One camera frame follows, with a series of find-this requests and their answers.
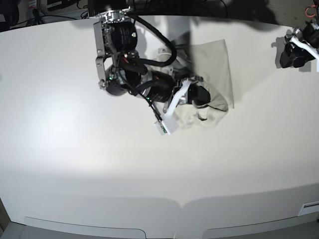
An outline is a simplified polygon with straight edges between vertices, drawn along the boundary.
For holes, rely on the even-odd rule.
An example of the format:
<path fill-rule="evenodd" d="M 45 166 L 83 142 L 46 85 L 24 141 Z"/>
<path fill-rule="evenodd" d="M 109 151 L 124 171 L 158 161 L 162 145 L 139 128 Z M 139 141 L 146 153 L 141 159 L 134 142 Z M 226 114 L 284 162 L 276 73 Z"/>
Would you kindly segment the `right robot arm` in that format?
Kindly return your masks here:
<path fill-rule="evenodd" d="M 186 81 L 190 81 L 190 85 L 177 101 L 178 105 L 201 107 L 210 103 L 211 94 L 201 85 L 203 78 L 194 73 L 191 67 L 182 66 L 164 72 L 164 69 L 176 62 L 177 48 L 135 13 L 133 1 L 90 0 L 88 14 L 90 18 L 95 17 L 98 20 L 94 23 L 94 34 L 100 89 L 112 96 L 130 93 L 141 97 L 153 110 L 157 120 L 162 117 L 155 104 L 171 106 L 173 98 Z M 157 61 L 139 56 L 136 50 L 136 22 L 144 25 L 165 44 L 168 59 Z"/>

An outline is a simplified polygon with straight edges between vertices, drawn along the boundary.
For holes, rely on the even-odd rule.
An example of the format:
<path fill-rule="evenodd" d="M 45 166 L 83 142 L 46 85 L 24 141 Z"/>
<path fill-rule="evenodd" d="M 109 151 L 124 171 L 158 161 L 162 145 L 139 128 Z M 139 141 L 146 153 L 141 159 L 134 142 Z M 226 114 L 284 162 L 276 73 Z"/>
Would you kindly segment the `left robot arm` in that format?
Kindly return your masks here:
<path fill-rule="evenodd" d="M 319 60 L 319 2 L 305 9 L 310 18 L 304 28 L 295 27 L 284 37 L 284 49 L 279 58 L 281 68 L 300 68 Z"/>

